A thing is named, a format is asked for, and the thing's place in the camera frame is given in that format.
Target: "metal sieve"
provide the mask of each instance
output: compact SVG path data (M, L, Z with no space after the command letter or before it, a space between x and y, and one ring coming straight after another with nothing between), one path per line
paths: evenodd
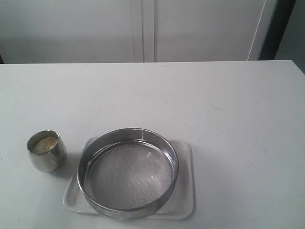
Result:
M165 138L128 128L99 137L84 150L77 180L96 211L115 219L137 219L166 203L178 170L176 152Z

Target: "sieve rim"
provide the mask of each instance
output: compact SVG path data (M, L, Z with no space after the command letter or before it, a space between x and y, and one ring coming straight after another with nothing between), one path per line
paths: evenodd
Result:
M107 210L107 211L111 211L111 212L120 212L120 213L128 213L128 212L136 212L136 211L139 211L139 210L143 210L143 209L146 209L146 208L149 208L150 206L153 206L154 204L156 204L158 201L162 200L165 196L167 196L170 192L173 191L173 188L175 186L175 183L176 183L176 180L177 180L177 177L178 177L178 173L179 173L179 159L178 159L178 156L177 156L177 153L174 149L174 147L164 138L162 137L161 135L153 132L153 131L150 131L150 130L147 130L147 129L142 129L142 128L124 128L124 129L118 129L118 130L114 130L114 131L111 131L99 138L97 138L94 142L92 142L83 152L82 156L81 156L81 160L83 158L84 155L86 155L86 152L87 150L90 148L91 145L93 145L94 143L98 142L99 140L103 139L103 138L106 138L106 137L109 137L110 135L114 134L114 133L117 133L117 132L120 132L120 131L145 131L145 132L148 132L152 135L155 135L157 137L159 137L160 139L162 139L166 144L167 146L170 148L170 150L172 151L173 155L174 155L174 159L176 161L175 165L171 165L173 167L173 179L172 181L170 182L168 188L164 191L164 193L159 196L158 198L156 198L155 200L153 200L152 202L149 202L148 204L145 204L143 206L139 206L139 207L135 207L135 208L112 208L112 207L109 207L109 206L105 206L103 204L100 204L98 203L97 201L95 201L85 190L84 188L84 183L85 183L85 177L86 177L86 174L87 172L85 172L85 176L84 176L84 179L80 179L80 164L77 168L77 182L78 182L78 185L81 189L81 192L84 194L84 196L86 197L87 201L90 201L91 203L93 203L94 205L96 205L97 207L100 207L104 210ZM106 146L103 146L101 147L100 150L98 150L97 152L101 152L103 150L106 150L107 151L107 148L109 147L109 145L106 145ZM167 156L165 155L165 153L160 150L161 153L165 156L165 158L167 158Z

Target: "metal cup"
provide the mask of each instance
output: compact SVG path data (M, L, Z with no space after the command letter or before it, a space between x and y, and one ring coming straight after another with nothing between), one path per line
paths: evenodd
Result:
M46 137L55 137L58 139L57 145L52 148L51 150L36 154L33 152L34 146L42 139ZM54 170L58 169L60 166L63 165L67 158L67 150L64 143L61 140L59 134L52 130L44 130L34 134L28 140L28 151L30 155L30 159L39 171L44 173L50 173Z

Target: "plastic tray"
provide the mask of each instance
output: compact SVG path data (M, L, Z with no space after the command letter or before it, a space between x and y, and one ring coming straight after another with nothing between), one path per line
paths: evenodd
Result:
M87 141L84 149L91 144L96 138ZM193 193L193 170L192 170L192 150L182 141L170 141L179 158L179 174L176 181L175 189L172 196L166 204L156 213L148 218L153 219L184 219L188 217L194 209L194 193ZM67 190L64 194L63 204L70 211L102 214L95 211L87 202L82 194L78 183L76 173L71 177Z

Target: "sieve mesh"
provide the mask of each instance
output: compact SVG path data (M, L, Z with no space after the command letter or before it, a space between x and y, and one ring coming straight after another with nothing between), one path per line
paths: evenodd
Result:
M171 166L162 152L147 145L129 144L96 159L84 187L105 207L131 209L158 199L172 180Z

